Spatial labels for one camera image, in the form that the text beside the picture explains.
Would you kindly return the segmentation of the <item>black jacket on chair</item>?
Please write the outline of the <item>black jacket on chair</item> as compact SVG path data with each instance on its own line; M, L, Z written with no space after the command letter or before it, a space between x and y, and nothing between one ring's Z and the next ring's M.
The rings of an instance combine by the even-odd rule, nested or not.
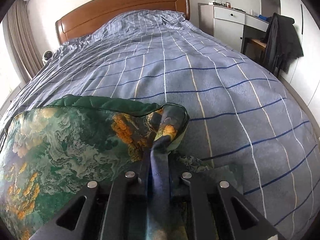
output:
M266 35L261 39L267 44L263 67L278 77L281 71L287 73L290 64L304 54L294 19L274 13L268 22Z

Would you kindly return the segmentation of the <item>white wardrobe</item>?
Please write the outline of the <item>white wardrobe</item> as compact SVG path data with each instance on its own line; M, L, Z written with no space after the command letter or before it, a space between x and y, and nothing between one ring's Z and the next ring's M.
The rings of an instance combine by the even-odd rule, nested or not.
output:
M300 96L319 123L319 28L302 0L280 0L281 14L295 20L303 56L281 76Z

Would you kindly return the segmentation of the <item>white round fan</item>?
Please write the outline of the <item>white round fan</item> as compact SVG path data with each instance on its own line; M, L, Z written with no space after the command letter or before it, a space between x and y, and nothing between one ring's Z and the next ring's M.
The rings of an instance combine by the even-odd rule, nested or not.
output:
M53 52L50 51L50 50L47 50L43 53L42 55L42 62L43 62L43 65L45 65L53 56Z

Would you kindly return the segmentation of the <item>wooden chair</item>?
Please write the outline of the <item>wooden chair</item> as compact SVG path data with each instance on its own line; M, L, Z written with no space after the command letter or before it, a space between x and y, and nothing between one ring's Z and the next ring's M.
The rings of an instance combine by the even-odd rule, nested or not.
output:
M243 50L242 53L245 55L248 46L253 48L253 52L255 54L254 61L256 63L262 63L264 60L264 55L265 55L265 50L267 47L267 44L264 42L261 42L259 39L255 38L245 38L244 39L244 45L243 45Z

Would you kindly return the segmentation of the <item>green landscape print padded jacket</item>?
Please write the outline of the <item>green landscape print padded jacket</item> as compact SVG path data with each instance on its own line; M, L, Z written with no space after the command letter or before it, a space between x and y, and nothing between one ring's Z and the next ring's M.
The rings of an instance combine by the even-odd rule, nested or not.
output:
M188 122L181 105L100 96L16 115L1 146L1 239L99 239L114 179L147 150L145 239L175 239L169 155L195 157L178 150Z

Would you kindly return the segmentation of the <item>beige curtain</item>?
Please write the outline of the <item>beige curtain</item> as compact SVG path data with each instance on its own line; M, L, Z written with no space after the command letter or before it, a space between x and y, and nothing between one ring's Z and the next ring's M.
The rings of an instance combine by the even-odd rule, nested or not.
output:
M16 0L6 14L9 44L18 74L28 83L42 69L41 54L36 46L24 0Z

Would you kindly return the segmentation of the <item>white desk with drawers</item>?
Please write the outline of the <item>white desk with drawers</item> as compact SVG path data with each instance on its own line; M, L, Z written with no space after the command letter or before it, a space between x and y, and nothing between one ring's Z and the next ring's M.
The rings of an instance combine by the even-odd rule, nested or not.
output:
M199 28L232 49L243 52L246 38L264 37L268 22L235 9L198 4Z

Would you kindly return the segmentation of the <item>brown wooden headboard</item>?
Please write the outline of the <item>brown wooden headboard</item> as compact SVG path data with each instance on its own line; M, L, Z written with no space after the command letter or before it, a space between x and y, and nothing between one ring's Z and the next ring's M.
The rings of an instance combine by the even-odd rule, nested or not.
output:
M92 0L56 21L57 39L63 44L95 32L121 13L144 9L178 11L190 19L189 0Z

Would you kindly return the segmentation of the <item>blue checked duvet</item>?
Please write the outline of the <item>blue checked duvet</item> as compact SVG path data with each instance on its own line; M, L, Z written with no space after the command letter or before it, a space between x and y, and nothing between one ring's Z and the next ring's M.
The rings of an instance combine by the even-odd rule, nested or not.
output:
M65 42L1 119L67 95L183 106L178 146L214 166L286 239L319 213L319 146L307 114L269 71L193 26L181 12L125 12Z

